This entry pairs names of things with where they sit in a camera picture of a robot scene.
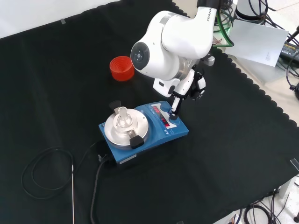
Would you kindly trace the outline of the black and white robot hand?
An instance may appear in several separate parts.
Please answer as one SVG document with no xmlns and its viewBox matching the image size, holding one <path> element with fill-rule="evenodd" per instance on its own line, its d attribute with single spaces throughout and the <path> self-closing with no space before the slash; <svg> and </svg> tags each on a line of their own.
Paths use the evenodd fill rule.
<svg viewBox="0 0 299 224">
<path fill-rule="evenodd" d="M 164 81 L 155 78 L 153 87 L 164 97 L 174 97 L 169 115 L 171 120 L 176 120 L 183 100 L 187 97 L 193 100 L 201 98 L 205 92 L 206 81 L 200 72 L 191 69 L 183 80 L 174 78 L 169 81 Z"/>
</svg>

